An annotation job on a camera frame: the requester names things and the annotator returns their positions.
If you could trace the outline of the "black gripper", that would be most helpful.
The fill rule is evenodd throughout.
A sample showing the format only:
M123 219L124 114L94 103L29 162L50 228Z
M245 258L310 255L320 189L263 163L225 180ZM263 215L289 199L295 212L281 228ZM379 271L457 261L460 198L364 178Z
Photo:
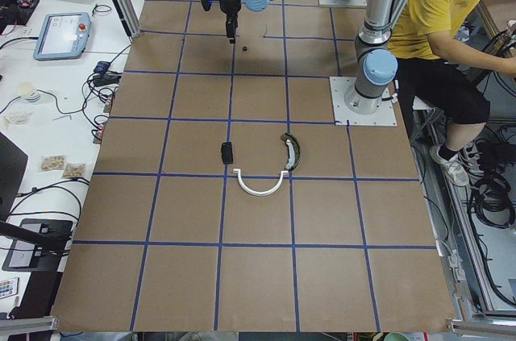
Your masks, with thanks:
M226 34L231 44L235 43L238 28L238 13L241 10L241 0L219 0L221 11L226 15Z

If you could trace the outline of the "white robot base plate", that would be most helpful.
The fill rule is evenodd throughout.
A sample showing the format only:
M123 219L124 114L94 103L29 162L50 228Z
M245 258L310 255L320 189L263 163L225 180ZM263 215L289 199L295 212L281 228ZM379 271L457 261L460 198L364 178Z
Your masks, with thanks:
M355 90L354 77L329 77L335 125L395 127L397 126L389 89L379 98L361 97Z

